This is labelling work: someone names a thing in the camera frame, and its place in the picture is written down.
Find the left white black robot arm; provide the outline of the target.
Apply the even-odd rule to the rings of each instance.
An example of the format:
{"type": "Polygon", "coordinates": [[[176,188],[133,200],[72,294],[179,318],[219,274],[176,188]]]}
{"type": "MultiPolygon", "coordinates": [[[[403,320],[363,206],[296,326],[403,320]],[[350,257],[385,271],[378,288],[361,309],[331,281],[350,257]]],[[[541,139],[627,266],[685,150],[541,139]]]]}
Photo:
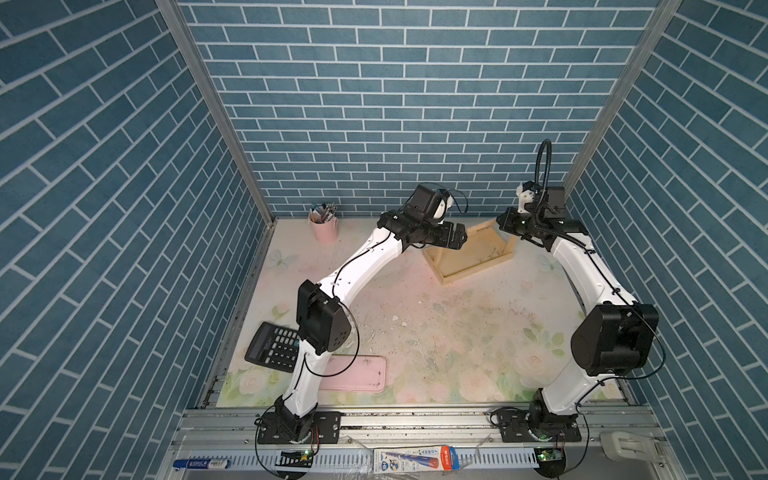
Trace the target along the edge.
{"type": "Polygon", "coordinates": [[[466,227],[445,219],[454,204],[450,190],[418,185],[404,205],[380,215],[368,239],[340,267],[318,282],[300,285],[298,355],[289,387],[275,402],[279,415],[296,421],[313,416],[330,358],[353,329],[350,307],[384,266],[410,247],[461,249],[468,238],[466,227]]]}

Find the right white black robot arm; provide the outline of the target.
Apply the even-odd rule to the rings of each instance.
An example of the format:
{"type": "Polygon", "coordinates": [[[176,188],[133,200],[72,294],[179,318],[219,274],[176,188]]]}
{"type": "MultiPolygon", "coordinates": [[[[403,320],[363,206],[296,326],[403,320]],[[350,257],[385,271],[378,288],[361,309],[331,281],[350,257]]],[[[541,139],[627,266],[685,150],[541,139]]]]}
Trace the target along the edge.
{"type": "Polygon", "coordinates": [[[497,218],[500,229],[549,252],[561,265],[585,314],[570,339],[572,358],[534,394],[527,424],[548,439],[575,428],[581,403],[610,380],[633,380],[646,365],[659,313],[635,299],[599,256],[586,227],[565,214],[564,190],[550,184],[553,145],[540,144],[534,178],[516,189],[518,204],[497,218]]]}

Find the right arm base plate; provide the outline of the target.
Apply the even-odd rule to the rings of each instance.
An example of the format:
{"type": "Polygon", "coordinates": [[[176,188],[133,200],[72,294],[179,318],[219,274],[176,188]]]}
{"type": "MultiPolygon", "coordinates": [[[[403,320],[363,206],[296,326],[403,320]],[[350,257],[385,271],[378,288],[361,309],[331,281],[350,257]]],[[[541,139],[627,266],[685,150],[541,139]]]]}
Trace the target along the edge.
{"type": "Polygon", "coordinates": [[[504,443],[580,442],[582,435],[576,415],[554,415],[548,411],[523,411],[500,407],[488,414],[492,426],[500,432],[504,443]]]}

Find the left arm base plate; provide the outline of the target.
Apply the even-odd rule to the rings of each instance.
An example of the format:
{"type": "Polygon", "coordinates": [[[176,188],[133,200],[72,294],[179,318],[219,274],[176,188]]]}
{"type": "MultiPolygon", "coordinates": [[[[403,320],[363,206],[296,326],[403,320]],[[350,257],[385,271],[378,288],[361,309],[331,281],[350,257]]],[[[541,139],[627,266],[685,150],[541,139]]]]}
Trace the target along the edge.
{"type": "Polygon", "coordinates": [[[304,417],[290,412],[265,412],[258,422],[260,445],[308,443],[337,444],[342,415],[339,411],[313,411],[304,417]]]}

